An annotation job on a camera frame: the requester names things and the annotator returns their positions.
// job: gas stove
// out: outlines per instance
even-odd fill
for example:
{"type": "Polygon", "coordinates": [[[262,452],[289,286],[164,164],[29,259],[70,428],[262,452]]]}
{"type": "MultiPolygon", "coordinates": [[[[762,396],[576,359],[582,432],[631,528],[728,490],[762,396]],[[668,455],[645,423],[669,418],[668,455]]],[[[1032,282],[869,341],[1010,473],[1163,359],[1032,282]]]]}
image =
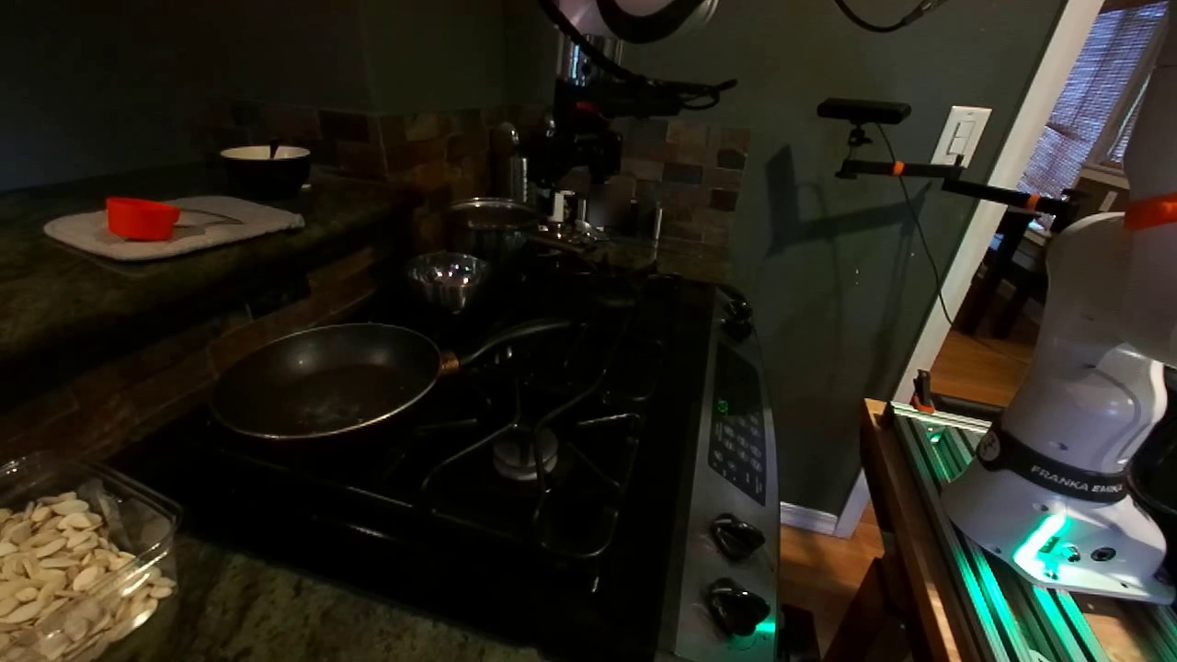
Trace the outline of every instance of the gas stove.
{"type": "Polygon", "coordinates": [[[389,282],[359,319],[455,348],[566,324],[360,435],[194,413],[113,462],[194,536],[551,660],[772,660],[778,436],[740,293],[533,259],[463,318],[389,282]]]}

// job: pan handle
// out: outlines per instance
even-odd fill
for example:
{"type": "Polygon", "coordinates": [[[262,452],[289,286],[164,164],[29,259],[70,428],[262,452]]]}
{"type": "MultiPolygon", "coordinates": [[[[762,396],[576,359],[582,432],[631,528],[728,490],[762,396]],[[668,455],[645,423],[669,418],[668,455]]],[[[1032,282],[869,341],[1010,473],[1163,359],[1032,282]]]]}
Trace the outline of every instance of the pan handle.
{"type": "Polygon", "coordinates": [[[576,324],[569,319],[530,319],[530,324],[503,327],[503,330],[489,336],[481,347],[476,347],[463,358],[447,352],[441,358],[441,375],[455,375],[463,363],[476,363],[489,348],[502,348],[502,347],[507,347],[517,340],[551,336],[551,330],[566,330],[566,327],[576,327],[576,324]]]}

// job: wall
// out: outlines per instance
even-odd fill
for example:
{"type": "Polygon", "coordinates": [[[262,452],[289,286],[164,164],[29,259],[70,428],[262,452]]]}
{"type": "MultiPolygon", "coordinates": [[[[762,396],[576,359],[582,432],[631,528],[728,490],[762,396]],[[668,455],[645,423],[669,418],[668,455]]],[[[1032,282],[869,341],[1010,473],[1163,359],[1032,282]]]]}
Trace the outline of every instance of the wall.
{"type": "MultiPolygon", "coordinates": [[[[855,9],[887,20],[914,5],[855,9]]],[[[1060,9],[941,5],[881,36],[850,27],[834,5],[728,0],[701,32],[627,48],[627,61],[645,74],[740,80],[719,109],[691,119],[751,131],[728,278],[757,307],[783,501],[844,513],[862,468],[862,396],[891,396],[976,207],[920,180],[910,190],[893,180],[840,180],[848,125],[821,121],[816,103],[914,103],[914,119],[891,129],[893,151],[914,162],[934,151],[954,103],[994,107],[968,173],[985,180],[1060,9]]],[[[551,29],[517,29],[513,61],[551,52],[551,29]]],[[[517,69],[513,94],[541,101],[546,83],[549,69],[528,65],[517,69]]],[[[887,143],[877,135],[862,157],[887,157],[887,143]]]]}
{"type": "Polygon", "coordinates": [[[191,157],[167,5],[0,5],[0,190],[191,157]]]}
{"type": "Polygon", "coordinates": [[[340,140],[355,135],[340,113],[503,107],[503,14],[502,0],[16,0],[0,80],[0,190],[16,190],[270,140],[209,125],[340,140]]]}

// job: cable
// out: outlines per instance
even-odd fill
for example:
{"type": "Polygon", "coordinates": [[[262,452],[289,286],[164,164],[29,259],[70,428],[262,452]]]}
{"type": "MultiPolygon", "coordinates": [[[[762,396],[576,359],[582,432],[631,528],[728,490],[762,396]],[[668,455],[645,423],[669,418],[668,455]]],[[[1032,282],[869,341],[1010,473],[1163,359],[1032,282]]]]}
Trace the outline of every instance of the cable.
{"type": "MultiPolygon", "coordinates": [[[[885,129],[885,125],[877,125],[877,129],[881,129],[881,135],[885,135],[887,157],[899,162],[887,129],[885,129]]],[[[932,254],[932,243],[929,243],[929,233],[925,233],[925,218],[920,218],[920,210],[918,210],[918,202],[914,202],[910,180],[905,180],[905,177],[893,177],[893,180],[899,180],[899,190],[905,196],[905,207],[910,207],[914,223],[918,223],[920,250],[925,250],[929,269],[932,269],[932,277],[934,277],[934,282],[937,282],[937,286],[934,286],[934,302],[937,302],[937,309],[945,314],[945,324],[954,327],[954,314],[948,314],[948,302],[945,302],[945,273],[934,266],[934,254],[932,254]]]]}
{"type": "Polygon", "coordinates": [[[887,21],[887,27],[862,20],[862,14],[850,9],[850,0],[834,0],[834,5],[840,5],[840,11],[844,11],[855,27],[869,29],[869,32],[899,32],[899,29],[920,21],[925,14],[932,14],[934,9],[941,9],[945,0],[920,0],[910,14],[902,14],[899,21],[887,21]]]}

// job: cutting board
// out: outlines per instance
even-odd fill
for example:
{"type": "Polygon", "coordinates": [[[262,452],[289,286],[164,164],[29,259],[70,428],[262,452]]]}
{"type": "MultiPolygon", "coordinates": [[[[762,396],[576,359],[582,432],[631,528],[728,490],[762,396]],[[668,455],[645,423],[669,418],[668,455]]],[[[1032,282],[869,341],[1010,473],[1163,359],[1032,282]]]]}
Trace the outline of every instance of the cutting board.
{"type": "Polygon", "coordinates": [[[134,243],[111,237],[107,210],[54,218],[46,223],[46,237],[111,261],[164,261],[178,254],[303,229],[303,218],[291,210],[258,207],[252,199],[232,196],[191,196],[167,202],[182,207],[178,237],[171,243],[134,243]]]}

